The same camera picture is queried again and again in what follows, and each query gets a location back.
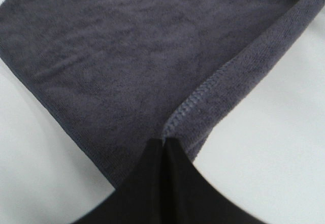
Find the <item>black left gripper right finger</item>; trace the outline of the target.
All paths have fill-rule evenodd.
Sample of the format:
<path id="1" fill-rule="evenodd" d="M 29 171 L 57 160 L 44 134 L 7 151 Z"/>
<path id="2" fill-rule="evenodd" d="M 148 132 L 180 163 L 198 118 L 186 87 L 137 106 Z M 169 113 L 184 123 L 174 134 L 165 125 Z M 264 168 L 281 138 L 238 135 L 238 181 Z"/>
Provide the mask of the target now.
<path id="1" fill-rule="evenodd" d="M 193 166 L 176 138 L 162 153 L 163 223 L 256 223 L 215 190 Z"/>

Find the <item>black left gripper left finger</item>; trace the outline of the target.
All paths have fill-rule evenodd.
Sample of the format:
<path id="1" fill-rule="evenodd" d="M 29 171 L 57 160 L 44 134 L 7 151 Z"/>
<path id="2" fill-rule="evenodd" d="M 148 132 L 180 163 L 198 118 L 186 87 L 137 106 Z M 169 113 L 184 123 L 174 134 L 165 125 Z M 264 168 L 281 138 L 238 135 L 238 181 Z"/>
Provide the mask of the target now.
<path id="1" fill-rule="evenodd" d="M 75 223 L 162 223 L 160 163 L 162 141 L 150 139 L 126 180 L 101 204 Z"/>

